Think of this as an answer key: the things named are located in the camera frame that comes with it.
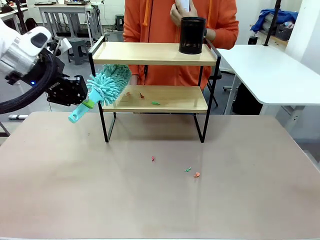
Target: blue jacket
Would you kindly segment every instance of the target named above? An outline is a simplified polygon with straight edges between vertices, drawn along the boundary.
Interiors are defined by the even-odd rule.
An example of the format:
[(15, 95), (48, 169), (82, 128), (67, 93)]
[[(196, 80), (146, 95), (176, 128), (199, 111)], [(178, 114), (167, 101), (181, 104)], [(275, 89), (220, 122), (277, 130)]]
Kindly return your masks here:
[[(261, 11), (258, 21), (256, 22), (255, 25), (251, 27), (251, 31), (254, 31), (255, 33), (258, 32), (262, 28), (262, 25), (264, 24), (265, 18), (268, 14), (275, 14), (275, 10), (263, 9)], [(295, 23), (297, 20), (297, 17), (298, 17), (298, 12), (279, 10), (276, 23), (284, 24), (289, 21), (292, 21), (293, 23)]]

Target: orange hoodie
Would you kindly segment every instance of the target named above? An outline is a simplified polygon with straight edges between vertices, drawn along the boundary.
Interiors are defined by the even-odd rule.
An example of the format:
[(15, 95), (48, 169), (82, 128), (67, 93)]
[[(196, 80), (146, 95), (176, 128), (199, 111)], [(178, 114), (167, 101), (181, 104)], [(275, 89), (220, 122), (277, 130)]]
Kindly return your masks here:
[[(175, 0), (125, 0), (124, 41), (134, 43), (179, 43), (180, 28), (170, 18)], [(237, 40), (236, 0), (193, 0), (199, 17), (216, 33), (213, 45), (231, 49)], [(131, 65), (139, 85), (197, 86), (199, 66)], [(211, 67), (204, 67), (201, 88), (207, 85)]]

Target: person's left hand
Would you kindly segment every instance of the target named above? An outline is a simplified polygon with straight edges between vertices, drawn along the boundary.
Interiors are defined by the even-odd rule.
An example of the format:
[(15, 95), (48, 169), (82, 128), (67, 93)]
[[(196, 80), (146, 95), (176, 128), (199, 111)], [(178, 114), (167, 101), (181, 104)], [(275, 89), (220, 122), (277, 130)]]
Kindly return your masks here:
[(190, 11), (187, 12), (181, 5), (180, 0), (175, 0), (170, 12), (171, 20), (178, 27), (181, 26), (181, 19), (184, 17), (198, 17), (197, 9), (195, 8), (193, 0), (190, 0)]

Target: black pole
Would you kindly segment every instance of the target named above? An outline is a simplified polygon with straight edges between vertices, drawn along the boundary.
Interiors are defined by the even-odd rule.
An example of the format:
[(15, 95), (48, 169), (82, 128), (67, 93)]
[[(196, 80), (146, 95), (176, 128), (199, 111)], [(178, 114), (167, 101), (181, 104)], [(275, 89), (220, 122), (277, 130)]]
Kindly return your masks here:
[(270, 40), (270, 37), (271, 37), (271, 31), (273, 30), (274, 25), (277, 22), (277, 18), (278, 18), (278, 13), (279, 13), (280, 7), (281, 7), (281, 0), (276, 0), (275, 6), (274, 6), (275, 13), (274, 13), (274, 16), (273, 16), (273, 19), (272, 19), (272, 22), (271, 22), (271, 26), (270, 26), (270, 29), (268, 31), (268, 35), (266, 36), (266, 40), (265, 40), (265, 43), (264, 43), (263, 46), (268, 47), (268, 43), (269, 43), (269, 40)]
[(24, 21), (24, 15), (23, 15), (21, 8), (20, 8), (20, 0), (15, 0), (15, 5), (16, 5), (16, 9), (18, 10), (17, 14), (18, 14), (18, 18), (19, 18), (20, 25), (22, 28), (21, 35), (23, 35), (26, 32), (28, 32), (28, 30), (27, 30), (27, 27), (26, 27), (26, 24)]

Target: hand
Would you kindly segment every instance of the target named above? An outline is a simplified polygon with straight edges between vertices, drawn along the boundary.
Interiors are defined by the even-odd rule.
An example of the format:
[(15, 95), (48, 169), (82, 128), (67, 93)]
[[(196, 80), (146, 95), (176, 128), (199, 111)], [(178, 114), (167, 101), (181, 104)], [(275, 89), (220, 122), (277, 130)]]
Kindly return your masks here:
[(197, 9), (195, 8), (193, 0), (190, 0), (190, 11), (187, 12), (181, 5), (180, 0), (175, 0), (172, 5), (170, 17), (172, 22), (178, 27), (181, 26), (181, 19), (184, 17), (198, 17)]
[(138, 75), (132, 75), (130, 78), (129, 85), (138, 85)]

